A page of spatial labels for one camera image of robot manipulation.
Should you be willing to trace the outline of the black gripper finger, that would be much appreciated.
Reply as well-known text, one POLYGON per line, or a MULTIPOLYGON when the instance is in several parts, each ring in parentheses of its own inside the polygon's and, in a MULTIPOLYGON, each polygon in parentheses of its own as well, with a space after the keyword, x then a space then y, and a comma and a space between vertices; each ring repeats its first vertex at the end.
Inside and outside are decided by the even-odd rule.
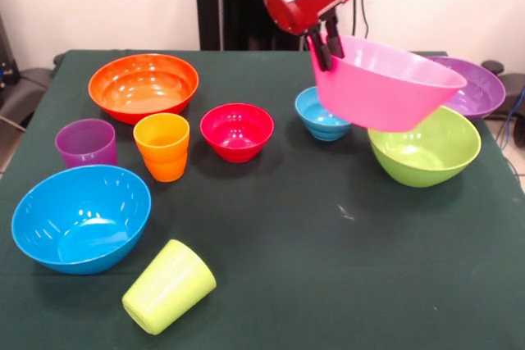
POLYGON ((344 58, 345 53, 337 29, 337 15, 335 13, 326 13, 323 18, 325 20, 325 28, 327 32, 326 44, 322 48, 323 57, 327 59, 329 55, 333 55, 338 58, 344 58))
POLYGON ((332 68, 331 52, 326 43, 322 41, 319 26, 313 26, 307 32, 309 47, 317 59, 321 71, 329 71, 332 68))

